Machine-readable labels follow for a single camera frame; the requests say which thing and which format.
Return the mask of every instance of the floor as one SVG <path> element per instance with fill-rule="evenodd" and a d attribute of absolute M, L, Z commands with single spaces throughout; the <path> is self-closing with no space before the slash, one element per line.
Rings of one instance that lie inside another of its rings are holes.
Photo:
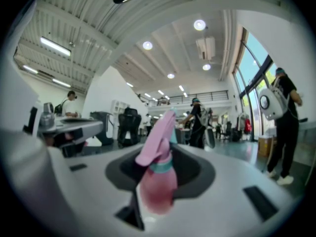
<path fill-rule="evenodd" d="M 145 137 L 141 138 L 141 143 L 146 141 Z M 234 158 L 244 160 L 251 165 L 258 168 L 260 171 L 266 170 L 267 158 L 257 155 L 258 144 L 255 142 L 228 142 L 228 141 L 218 141 L 216 140 L 214 149 L 205 148 L 205 150 L 214 152 L 221 155 L 226 155 Z M 87 156 L 91 154 L 101 154 L 113 150 L 118 150 L 118 142 L 115 141 L 112 145 L 103 147 L 86 147 L 82 156 Z M 281 172 L 282 164 L 278 163 L 276 166 L 276 171 L 278 175 L 274 178 L 277 180 L 279 178 L 279 173 Z M 284 186 L 291 195 L 296 198 L 304 193 L 305 181 L 307 179 L 310 167 L 301 163 L 293 162 L 290 174 L 294 177 L 294 182 L 291 185 Z"/>

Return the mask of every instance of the white wall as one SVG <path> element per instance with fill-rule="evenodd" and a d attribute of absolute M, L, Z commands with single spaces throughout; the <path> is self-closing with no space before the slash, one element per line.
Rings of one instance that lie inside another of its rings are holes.
<path fill-rule="evenodd" d="M 237 20 L 257 38 L 275 64 L 285 69 L 298 93 L 303 93 L 299 117 L 315 121 L 316 48 L 309 27 L 253 11 L 238 11 Z"/>
<path fill-rule="evenodd" d="M 85 99 L 82 116 L 87 118 L 90 112 L 111 112 L 113 100 L 118 100 L 136 109 L 144 120 L 148 108 L 140 101 L 134 91 L 126 84 L 120 73 L 109 67 L 102 76 L 95 75 Z"/>
<path fill-rule="evenodd" d="M 55 108 L 55 106 L 61 104 L 67 98 L 68 88 L 64 89 L 59 86 L 50 85 L 25 73 L 22 73 L 22 78 L 39 95 L 39 100 L 42 103 L 51 102 Z M 82 113 L 85 97 L 80 94 L 77 94 L 77 97 L 74 101 L 74 106 L 78 113 Z"/>

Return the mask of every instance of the black outfit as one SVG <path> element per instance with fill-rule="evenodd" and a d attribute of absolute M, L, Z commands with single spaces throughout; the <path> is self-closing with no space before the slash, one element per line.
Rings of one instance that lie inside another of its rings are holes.
<path fill-rule="evenodd" d="M 205 126 L 202 126 L 198 116 L 201 117 L 201 107 L 200 105 L 195 105 L 191 111 L 191 115 L 195 116 L 194 125 L 192 128 L 190 146 L 204 149 L 203 144 L 203 134 L 205 131 Z"/>
<path fill-rule="evenodd" d="M 283 92 L 286 98 L 292 90 L 296 90 L 295 85 L 287 76 L 280 77 L 277 87 Z M 282 150 L 285 146 L 281 172 L 283 178 L 289 174 L 293 162 L 299 127 L 295 103 L 291 97 L 289 99 L 288 109 L 289 110 L 281 118 L 276 120 L 277 144 L 268 164 L 268 171 L 271 172 L 277 165 L 278 160 L 282 157 Z"/>
<path fill-rule="evenodd" d="M 146 128 L 147 128 L 147 137 L 148 137 L 148 135 L 150 134 L 150 131 L 152 130 L 152 127 L 151 126 L 146 126 Z"/>

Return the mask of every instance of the black slot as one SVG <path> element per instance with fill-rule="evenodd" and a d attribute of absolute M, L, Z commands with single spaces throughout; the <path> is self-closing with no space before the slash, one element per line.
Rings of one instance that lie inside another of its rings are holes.
<path fill-rule="evenodd" d="M 271 218 L 277 213 L 277 208 L 270 200 L 259 190 L 257 186 L 243 189 L 247 197 L 250 199 L 263 221 Z"/>
<path fill-rule="evenodd" d="M 74 166 L 70 166 L 69 169 L 71 171 L 77 171 L 77 170 L 81 170 L 83 168 L 87 168 L 87 165 L 81 163 L 81 164 L 77 164 L 77 165 L 74 165 Z"/>

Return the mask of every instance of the black chair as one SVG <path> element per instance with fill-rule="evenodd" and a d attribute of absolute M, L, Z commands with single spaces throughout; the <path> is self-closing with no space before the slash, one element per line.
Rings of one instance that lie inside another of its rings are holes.
<path fill-rule="evenodd" d="M 136 109 L 126 108 L 124 114 L 119 114 L 118 146 L 120 148 L 132 146 L 140 142 L 138 127 L 141 120 L 142 116 L 137 113 Z"/>
<path fill-rule="evenodd" d="M 221 135 L 223 135 L 223 140 L 230 140 L 231 134 L 232 134 L 232 123 L 230 121 L 228 121 L 226 124 L 225 133 L 223 133 L 223 132 L 221 133 Z"/>

